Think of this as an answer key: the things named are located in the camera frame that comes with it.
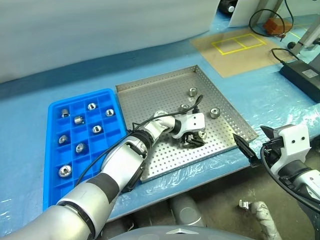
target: black power supply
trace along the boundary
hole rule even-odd
[[[280,73],[313,101],[320,103],[320,72],[302,60],[282,64]]]

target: floor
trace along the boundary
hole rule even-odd
[[[320,170],[320,153],[312,149],[306,164]],[[264,201],[283,240],[313,240],[314,229],[300,209],[297,201],[285,193],[267,174],[262,166],[246,168],[188,192],[195,200],[208,228],[216,228],[263,240],[261,228],[255,218],[237,207],[239,200]],[[166,201],[143,209],[129,218],[113,222],[104,230],[113,237],[132,227],[174,225]]]

